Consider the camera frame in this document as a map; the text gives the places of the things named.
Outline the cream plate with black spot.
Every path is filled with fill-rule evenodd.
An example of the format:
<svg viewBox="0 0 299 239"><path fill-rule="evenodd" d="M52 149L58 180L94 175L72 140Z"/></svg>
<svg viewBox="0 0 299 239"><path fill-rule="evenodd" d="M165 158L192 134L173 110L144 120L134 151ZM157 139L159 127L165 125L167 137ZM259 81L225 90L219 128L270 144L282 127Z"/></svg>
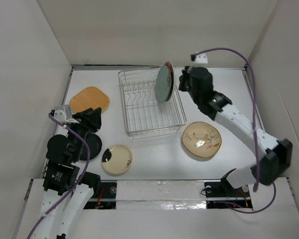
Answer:
<svg viewBox="0 0 299 239"><path fill-rule="evenodd" d="M102 155L102 166L111 175L126 173L130 169L132 162L132 152L121 144L107 148Z"/></svg>

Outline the beige bird pattern plate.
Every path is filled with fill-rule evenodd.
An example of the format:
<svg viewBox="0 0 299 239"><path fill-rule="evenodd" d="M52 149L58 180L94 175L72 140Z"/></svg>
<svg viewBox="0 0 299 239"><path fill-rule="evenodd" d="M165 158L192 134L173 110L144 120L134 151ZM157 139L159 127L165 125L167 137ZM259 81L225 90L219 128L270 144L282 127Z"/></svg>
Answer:
<svg viewBox="0 0 299 239"><path fill-rule="evenodd" d="M222 145L220 132L202 121L191 123L184 130L181 141L187 150L201 158L214 156Z"/></svg>

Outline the teal flower plate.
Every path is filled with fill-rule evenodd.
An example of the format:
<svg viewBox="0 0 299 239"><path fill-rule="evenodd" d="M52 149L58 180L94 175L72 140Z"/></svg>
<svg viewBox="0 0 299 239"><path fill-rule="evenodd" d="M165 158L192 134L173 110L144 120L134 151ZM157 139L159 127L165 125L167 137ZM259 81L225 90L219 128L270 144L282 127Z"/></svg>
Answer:
<svg viewBox="0 0 299 239"><path fill-rule="evenodd" d="M165 102L170 99L172 90L172 79L169 68L164 65L160 68L155 84L155 96L158 102Z"/></svg>

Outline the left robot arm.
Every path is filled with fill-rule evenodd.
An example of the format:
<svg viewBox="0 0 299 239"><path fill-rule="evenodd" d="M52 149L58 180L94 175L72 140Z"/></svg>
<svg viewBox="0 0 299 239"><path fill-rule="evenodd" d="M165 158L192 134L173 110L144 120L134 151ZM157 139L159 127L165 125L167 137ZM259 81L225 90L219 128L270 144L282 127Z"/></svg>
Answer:
<svg viewBox="0 0 299 239"><path fill-rule="evenodd" d="M47 143L40 218L30 239L68 239L88 200L101 193L99 175L87 172L91 149L86 138L102 125L101 108L72 113L69 105L56 107L49 118L68 131Z"/></svg>

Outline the orange bamboo square plate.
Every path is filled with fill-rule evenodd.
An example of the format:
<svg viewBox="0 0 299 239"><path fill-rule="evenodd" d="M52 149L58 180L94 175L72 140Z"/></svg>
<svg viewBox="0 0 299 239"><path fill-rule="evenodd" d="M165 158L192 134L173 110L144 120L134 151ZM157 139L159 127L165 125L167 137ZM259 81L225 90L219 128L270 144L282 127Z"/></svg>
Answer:
<svg viewBox="0 0 299 239"><path fill-rule="evenodd" d="M73 112L79 113L89 108L101 108L104 111L110 104L109 97L97 87L86 87L69 102Z"/></svg>

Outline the red and blue floral plate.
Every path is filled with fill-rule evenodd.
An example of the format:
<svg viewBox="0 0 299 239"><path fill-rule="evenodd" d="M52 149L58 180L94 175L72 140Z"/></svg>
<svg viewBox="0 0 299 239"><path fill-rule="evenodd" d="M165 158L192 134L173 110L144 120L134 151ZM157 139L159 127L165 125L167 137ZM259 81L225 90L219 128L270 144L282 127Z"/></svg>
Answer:
<svg viewBox="0 0 299 239"><path fill-rule="evenodd" d="M170 98L173 94L173 90L174 90L174 66L172 65L172 63L170 61L167 61L165 63L165 66L169 70L169 78L168 78L169 91L168 91L167 98L165 99L165 102L168 102L170 100Z"/></svg>

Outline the black round plate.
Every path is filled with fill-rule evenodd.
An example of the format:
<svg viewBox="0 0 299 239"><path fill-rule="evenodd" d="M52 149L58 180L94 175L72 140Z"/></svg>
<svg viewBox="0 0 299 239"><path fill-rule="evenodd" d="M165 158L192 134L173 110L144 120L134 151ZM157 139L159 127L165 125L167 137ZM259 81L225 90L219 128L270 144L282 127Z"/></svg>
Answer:
<svg viewBox="0 0 299 239"><path fill-rule="evenodd" d="M96 158L102 150L102 141L101 139L94 133L88 133L85 141L87 142L90 149L90 160ZM85 145L82 147L82 152L79 158L80 161L87 160L87 148Z"/></svg>

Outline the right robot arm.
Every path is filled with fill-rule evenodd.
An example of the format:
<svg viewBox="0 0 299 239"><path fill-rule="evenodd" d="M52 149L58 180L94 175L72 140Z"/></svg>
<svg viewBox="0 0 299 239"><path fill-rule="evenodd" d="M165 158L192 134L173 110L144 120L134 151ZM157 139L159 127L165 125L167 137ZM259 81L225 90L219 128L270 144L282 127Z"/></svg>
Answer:
<svg viewBox="0 0 299 239"><path fill-rule="evenodd" d="M234 168L221 178L224 195L231 196L248 184L270 186L290 167L292 142L267 134L241 114L228 97L213 89L213 76L206 68L185 66L178 89L188 92L204 115L227 128L256 157L255 165Z"/></svg>

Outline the white foam front strip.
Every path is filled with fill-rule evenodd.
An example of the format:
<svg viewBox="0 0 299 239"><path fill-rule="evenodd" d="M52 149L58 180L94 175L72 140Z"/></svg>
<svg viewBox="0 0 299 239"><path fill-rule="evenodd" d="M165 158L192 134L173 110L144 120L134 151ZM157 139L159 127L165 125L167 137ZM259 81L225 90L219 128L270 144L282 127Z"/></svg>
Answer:
<svg viewBox="0 0 299 239"><path fill-rule="evenodd" d="M117 210L203 210L201 180L120 180L117 182Z"/></svg>

